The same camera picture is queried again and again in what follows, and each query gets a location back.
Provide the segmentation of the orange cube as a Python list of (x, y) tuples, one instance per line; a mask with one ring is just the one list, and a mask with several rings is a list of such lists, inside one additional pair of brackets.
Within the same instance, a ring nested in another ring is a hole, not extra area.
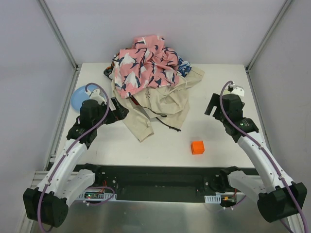
[(200, 155), (205, 152), (205, 146), (202, 140), (192, 141), (190, 147), (192, 155)]

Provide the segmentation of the right aluminium frame post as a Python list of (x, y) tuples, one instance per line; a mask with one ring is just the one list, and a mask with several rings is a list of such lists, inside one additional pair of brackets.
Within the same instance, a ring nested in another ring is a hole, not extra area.
[(259, 58), (260, 54), (263, 52), (266, 44), (268, 43), (270, 37), (275, 32), (277, 26), (280, 24), (286, 13), (288, 12), (291, 5), (294, 3), (294, 0), (285, 0), (281, 6), (281, 8), (278, 10), (276, 16), (274, 17), (271, 25), (269, 26), (267, 32), (265, 33), (264, 37), (260, 41), (257, 49), (255, 50), (255, 53), (253, 54), (252, 58), (248, 62), (248, 64), (245, 66), (245, 71), (248, 74), (252, 67), (254, 66), (255, 62)]

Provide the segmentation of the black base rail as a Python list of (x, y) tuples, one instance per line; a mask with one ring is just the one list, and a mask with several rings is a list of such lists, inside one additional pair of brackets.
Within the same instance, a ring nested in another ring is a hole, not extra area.
[(77, 165), (74, 171), (90, 168), (95, 186), (111, 187), (117, 200), (203, 203), (216, 193), (216, 183), (231, 167), (98, 166)]

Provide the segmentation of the beige jacket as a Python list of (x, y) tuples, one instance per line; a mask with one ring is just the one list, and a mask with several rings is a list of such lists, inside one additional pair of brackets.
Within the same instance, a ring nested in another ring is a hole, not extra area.
[(185, 77), (181, 77), (174, 87), (147, 87), (125, 99), (120, 97), (117, 86), (112, 81), (113, 95), (123, 107), (129, 110), (123, 120), (124, 124), (139, 142), (154, 134), (152, 119), (159, 121), (169, 129), (181, 131), (190, 110), (189, 88), (198, 84), (204, 74), (203, 70), (192, 67), (191, 71)]

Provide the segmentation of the aluminium frame post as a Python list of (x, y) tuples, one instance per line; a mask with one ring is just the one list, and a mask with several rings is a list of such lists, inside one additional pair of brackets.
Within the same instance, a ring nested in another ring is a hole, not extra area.
[(71, 64), (72, 68), (77, 71), (79, 68), (79, 64), (76, 62), (75, 58), (72, 55), (72, 52), (69, 49), (69, 46), (67, 44), (67, 42), (65, 41), (65, 38), (63, 37), (63, 34), (61, 33), (57, 22), (54, 18), (54, 16), (52, 15), (52, 12), (48, 6), (48, 4), (46, 3), (45, 0), (37, 0), (36, 1), (42, 11), (42, 13), (44, 14), (55, 38), (57, 39), (61, 49), (63, 50), (66, 58), (68, 59), (69, 63)]
[(281, 6), (281, 8), (278, 10), (276, 16), (274, 17), (271, 25), (269, 26), (267, 32), (265, 33), (264, 37), (260, 41), (257, 49), (255, 50), (255, 53), (253, 54), (252, 58), (248, 62), (248, 64), (245, 66), (245, 71), (248, 74), (252, 67), (254, 66), (255, 62), (259, 58), (260, 54), (263, 52), (266, 44), (268, 43), (270, 37), (275, 32), (277, 26), (280, 24), (286, 13), (288, 12), (291, 5), (294, 3), (294, 0), (285, 0)]

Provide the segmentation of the light blue plate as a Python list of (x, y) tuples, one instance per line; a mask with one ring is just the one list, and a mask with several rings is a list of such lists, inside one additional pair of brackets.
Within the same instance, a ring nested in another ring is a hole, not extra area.
[[(93, 91), (94, 89), (99, 89), (99, 87), (96, 85), (93, 85), (93, 84), (89, 85), (87, 87), (87, 90), (90, 90), (90, 91)], [(71, 103), (72, 108), (78, 113), (80, 112), (80, 108), (82, 107), (82, 103), (86, 100), (89, 100), (85, 91), (86, 91), (85, 85), (79, 87), (77, 90), (75, 90), (73, 92), (71, 99), (70, 99), (70, 103)]]

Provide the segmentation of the blue white patterned cloth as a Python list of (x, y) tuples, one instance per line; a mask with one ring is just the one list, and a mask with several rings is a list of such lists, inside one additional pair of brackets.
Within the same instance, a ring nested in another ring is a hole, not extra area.
[(180, 56), (178, 57), (178, 69), (177, 71), (183, 76), (186, 77), (188, 73), (191, 71), (192, 66), (188, 61), (184, 61)]

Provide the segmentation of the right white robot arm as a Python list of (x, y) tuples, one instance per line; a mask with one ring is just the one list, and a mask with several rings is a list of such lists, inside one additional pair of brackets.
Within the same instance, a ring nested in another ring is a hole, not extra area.
[(209, 182), (209, 187), (219, 193), (233, 188), (243, 192), (257, 204), (267, 222), (274, 222), (300, 213), (307, 195), (303, 183), (296, 183), (281, 168), (266, 148), (259, 129), (250, 118), (243, 116), (244, 103), (235, 94), (220, 96), (214, 93), (205, 111), (220, 121), (226, 133), (246, 153), (262, 182), (246, 175), (240, 168), (231, 166), (220, 171)]

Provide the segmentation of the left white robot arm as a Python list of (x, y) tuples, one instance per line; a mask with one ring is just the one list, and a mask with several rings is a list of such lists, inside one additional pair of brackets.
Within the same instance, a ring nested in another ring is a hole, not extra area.
[(104, 124), (124, 120), (128, 115), (129, 110), (115, 97), (111, 100), (114, 110), (105, 101), (83, 101), (80, 114), (68, 131), (61, 154), (36, 188), (27, 188), (23, 194), (28, 219), (57, 228), (62, 225), (69, 207), (83, 191), (89, 187), (101, 189), (104, 178), (97, 165), (84, 164), (74, 178), (70, 176), (97, 137), (97, 129)]

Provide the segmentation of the dark floral cloth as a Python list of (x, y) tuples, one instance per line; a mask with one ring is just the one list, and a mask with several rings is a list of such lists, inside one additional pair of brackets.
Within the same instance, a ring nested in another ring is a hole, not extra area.
[(114, 55), (111, 65), (108, 66), (103, 71), (103, 75), (106, 76), (110, 80), (112, 80), (114, 77), (114, 68), (115, 68), (116, 64), (119, 62), (119, 57), (120, 57), (120, 53), (118, 52), (117, 54)]

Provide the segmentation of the left aluminium frame post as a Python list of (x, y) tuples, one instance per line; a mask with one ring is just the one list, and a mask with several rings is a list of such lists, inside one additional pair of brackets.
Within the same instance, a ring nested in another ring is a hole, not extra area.
[(36, 1), (42, 11), (42, 13), (44, 14), (55, 38), (57, 39), (61, 49), (63, 50), (66, 58), (68, 59), (69, 63), (71, 64), (72, 68), (77, 71), (79, 68), (79, 64), (76, 62), (75, 58), (72, 55), (72, 52), (69, 49), (69, 46), (67, 44), (67, 42), (65, 41), (65, 38), (63, 37), (63, 34), (61, 33), (57, 22), (54, 18), (54, 16), (52, 15), (52, 12), (48, 6), (48, 4), (46, 3), (45, 0), (37, 0)]

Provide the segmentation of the pink patterned cloth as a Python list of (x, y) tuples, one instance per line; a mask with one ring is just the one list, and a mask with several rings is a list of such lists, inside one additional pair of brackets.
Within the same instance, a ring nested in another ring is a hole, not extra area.
[(112, 80), (123, 99), (147, 87), (176, 86), (181, 76), (177, 53), (159, 35), (136, 37), (130, 49), (117, 53), (113, 64)]

